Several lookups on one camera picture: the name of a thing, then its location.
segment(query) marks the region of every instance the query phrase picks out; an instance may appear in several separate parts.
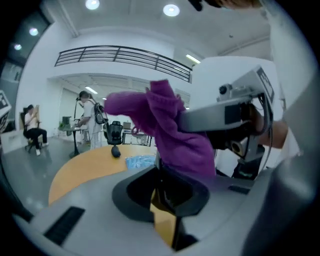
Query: ceiling light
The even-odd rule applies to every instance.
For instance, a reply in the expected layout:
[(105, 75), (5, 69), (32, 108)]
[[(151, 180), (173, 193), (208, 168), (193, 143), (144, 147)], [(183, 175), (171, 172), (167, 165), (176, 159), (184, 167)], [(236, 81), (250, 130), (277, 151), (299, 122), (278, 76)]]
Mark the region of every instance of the ceiling light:
[(187, 54), (186, 57), (190, 60), (192, 60), (193, 62), (199, 64), (200, 60), (196, 59), (195, 57), (192, 57), (191, 55)]
[(182, 71), (181, 69), (179, 69), (179, 68), (177, 68), (177, 67), (175, 67), (174, 69), (175, 69), (175, 70), (178, 70), (178, 71), (180, 71), (180, 72), (182, 72), (182, 73), (184, 73), (184, 74), (186, 74), (186, 72)]
[(95, 10), (99, 7), (100, 2), (99, 0), (86, 0), (85, 1), (85, 7), (87, 7), (89, 10)]
[(180, 9), (174, 4), (167, 4), (165, 7), (163, 7), (163, 12), (167, 16), (174, 17), (180, 13)]
[(38, 35), (38, 29), (36, 29), (34, 27), (30, 28), (29, 33), (31, 36), (36, 36), (36, 35)]
[(90, 88), (89, 86), (86, 86), (85, 88), (93, 94), (98, 94), (94, 89)]
[(20, 44), (15, 44), (14, 45), (14, 49), (16, 49), (17, 51), (21, 50), (22, 46)]

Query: balcony railing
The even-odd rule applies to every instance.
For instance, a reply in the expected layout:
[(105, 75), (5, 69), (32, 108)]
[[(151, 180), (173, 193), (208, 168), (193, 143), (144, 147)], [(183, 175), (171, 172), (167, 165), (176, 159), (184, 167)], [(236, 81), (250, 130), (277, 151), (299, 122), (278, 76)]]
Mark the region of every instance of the balcony railing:
[(192, 69), (171, 58), (138, 48), (94, 45), (61, 51), (56, 66), (77, 62), (121, 62), (158, 70), (191, 83)]

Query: yellow object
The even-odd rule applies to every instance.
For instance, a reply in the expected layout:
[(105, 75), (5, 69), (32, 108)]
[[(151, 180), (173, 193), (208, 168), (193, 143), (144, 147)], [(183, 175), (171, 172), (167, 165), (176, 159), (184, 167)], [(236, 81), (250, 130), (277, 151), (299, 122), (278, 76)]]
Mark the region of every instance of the yellow object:
[[(110, 145), (87, 151), (69, 160), (52, 181), (49, 191), (49, 205), (82, 183), (127, 170), (127, 157), (156, 155), (157, 152), (157, 148), (154, 146), (118, 145), (118, 147), (121, 152), (119, 158), (114, 158), (111, 155), (112, 146)], [(155, 230), (171, 247), (176, 217), (166, 211), (159, 210), (153, 204), (150, 205), (150, 211), (154, 214)]]

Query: man in white shirt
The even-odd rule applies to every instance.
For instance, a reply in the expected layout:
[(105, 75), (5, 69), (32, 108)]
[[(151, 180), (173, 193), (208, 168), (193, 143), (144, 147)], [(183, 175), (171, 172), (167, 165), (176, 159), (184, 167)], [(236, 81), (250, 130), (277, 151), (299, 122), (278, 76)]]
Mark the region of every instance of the man in white shirt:
[(96, 123), (95, 104), (96, 102), (86, 91), (81, 91), (79, 98), (83, 103), (83, 118), (77, 123), (78, 127), (87, 125), (91, 150), (101, 148), (101, 124)]
[[(295, 22), (275, 0), (207, 0), (207, 2), (217, 8), (265, 8), (270, 24), (270, 47), (280, 83), (280, 95), (285, 100), (284, 106), (290, 108), (319, 70), (313, 51)], [(263, 117), (255, 108), (252, 108), (251, 114), (256, 129), (261, 131)], [(272, 147), (282, 149), (278, 163), (300, 153), (298, 143), (285, 121), (274, 121), (272, 133)], [(259, 142), (266, 146), (271, 144), (269, 131), (259, 138)]]
[(24, 125), (26, 126), (27, 137), (32, 139), (35, 145), (36, 155), (40, 155), (40, 145), (39, 145), (39, 136), (42, 135), (43, 145), (49, 145), (47, 141), (47, 131), (40, 129), (39, 120), (37, 119), (37, 109), (33, 105), (27, 107), (28, 112), (24, 116)]

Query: purple towel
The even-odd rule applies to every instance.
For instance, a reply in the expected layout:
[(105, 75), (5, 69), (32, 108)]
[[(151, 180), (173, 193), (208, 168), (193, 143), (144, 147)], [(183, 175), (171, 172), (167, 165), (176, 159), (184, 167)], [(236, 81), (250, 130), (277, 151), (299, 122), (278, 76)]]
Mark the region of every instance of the purple towel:
[(186, 109), (168, 80), (150, 82), (146, 93), (111, 93), (104, 102), (104, 110), (114, 116), (129, 116), (135, 128), (154, 137), (163, 163), (174, 170), (216, 175), (215, 154), (207, 136), (178, 131), (176, 118)]

